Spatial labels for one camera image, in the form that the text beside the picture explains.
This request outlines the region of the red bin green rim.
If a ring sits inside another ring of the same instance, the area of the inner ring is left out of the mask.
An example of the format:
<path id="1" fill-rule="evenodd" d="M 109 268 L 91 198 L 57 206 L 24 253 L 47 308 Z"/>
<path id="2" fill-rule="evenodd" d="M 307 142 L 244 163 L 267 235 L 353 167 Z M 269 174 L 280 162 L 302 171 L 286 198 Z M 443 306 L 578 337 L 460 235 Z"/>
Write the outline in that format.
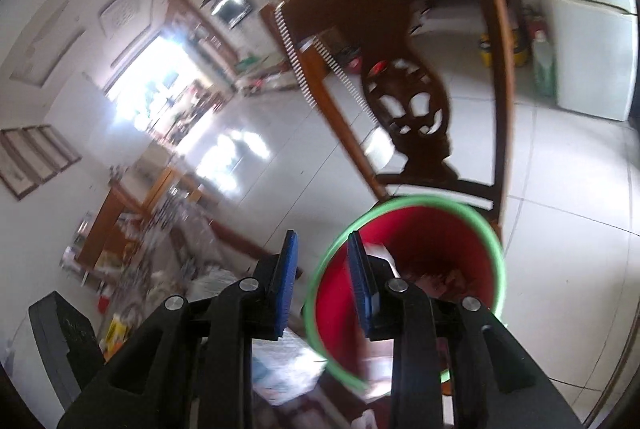
<path id="1" fill-rule="evenodd" d="M 347 389 L 366 391 L 359 370 L 357 314 L 346 244 L 353 231 L 366 245 L 382 246 L 402 275 L 419 276 L 450 263 L 496 317 L 506 302 L 501 241 L 480 212 L 442 196 L 396 197 L 363 213 L 329 245 L 312 274 L 304 304 L 307 341 L 326 358 L 326 370 Z"/>

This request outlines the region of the green detergent bottle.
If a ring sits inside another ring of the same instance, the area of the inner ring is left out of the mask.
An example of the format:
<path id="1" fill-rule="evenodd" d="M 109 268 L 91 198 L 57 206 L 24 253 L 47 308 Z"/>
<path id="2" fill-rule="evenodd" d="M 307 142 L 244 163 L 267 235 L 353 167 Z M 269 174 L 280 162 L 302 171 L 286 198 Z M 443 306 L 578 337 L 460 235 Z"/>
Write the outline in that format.
<path id="1" fill-rule="evenodd" d="M 542 29 L 538 29 L 534 33 L 532 54 L 534 78 L 538 92 L 544 97 L 555 97 L 554 51 Z"/>

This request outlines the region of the carved wooden chair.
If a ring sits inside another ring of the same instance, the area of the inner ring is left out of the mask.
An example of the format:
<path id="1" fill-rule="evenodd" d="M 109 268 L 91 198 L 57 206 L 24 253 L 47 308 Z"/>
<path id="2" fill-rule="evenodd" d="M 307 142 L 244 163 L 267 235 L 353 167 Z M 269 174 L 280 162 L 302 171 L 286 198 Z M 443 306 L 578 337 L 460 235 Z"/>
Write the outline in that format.
<path id="1" fill-rule="evenodd" d="M 484 218 L 502 227 L 511 169 L 513 40 L 506 0 L 480 0 L 491 46 L 495 95 L 494 176 L 465 180 L 451 166 L 450 100 L 442 77 L 410 41 L 421 0 L 289 0 L 262 10 L 300 91 L 317 107 L 379 202 L 390 186 L 426 187 L 488 201 Z M 332 71 L 405 157 L 398 172 L 374 167 L 323 79 Z"/>

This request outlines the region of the white refrigerator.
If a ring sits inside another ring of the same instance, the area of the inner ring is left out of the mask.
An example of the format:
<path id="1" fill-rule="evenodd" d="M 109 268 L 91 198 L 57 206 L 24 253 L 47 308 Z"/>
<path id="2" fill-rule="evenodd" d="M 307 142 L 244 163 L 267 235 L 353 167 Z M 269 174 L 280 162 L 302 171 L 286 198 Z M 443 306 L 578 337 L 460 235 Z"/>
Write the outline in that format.
<path id="1" fill-rule="evenodd" d="M 638 17 L 586 0 L 550 0 L 556 103 L 623 122 L 637 79 Z"/>

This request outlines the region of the framed wall pictures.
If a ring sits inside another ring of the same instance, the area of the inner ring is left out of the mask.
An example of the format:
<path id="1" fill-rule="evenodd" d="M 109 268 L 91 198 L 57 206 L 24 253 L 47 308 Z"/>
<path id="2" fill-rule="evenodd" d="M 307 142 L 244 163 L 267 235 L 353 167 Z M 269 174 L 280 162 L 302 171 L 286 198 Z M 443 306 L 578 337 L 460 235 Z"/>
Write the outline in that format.
<path id="1" fill-rule="evenodd" d="M 2 129 L 0 141 L 1 183 L 16 201 L 82 158 L 52 124 Z"/>

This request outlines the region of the wall mounted television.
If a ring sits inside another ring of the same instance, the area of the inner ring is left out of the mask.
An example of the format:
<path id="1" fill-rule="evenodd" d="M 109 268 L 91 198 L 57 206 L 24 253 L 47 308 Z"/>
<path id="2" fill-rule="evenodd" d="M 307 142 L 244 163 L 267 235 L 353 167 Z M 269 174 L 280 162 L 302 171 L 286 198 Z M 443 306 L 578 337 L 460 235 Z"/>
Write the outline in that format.
<path id="1" fill-rule="evenodd" d="M 232 29 L 253 11 L 247 0 L 213 0 L 210 14 Z"/>

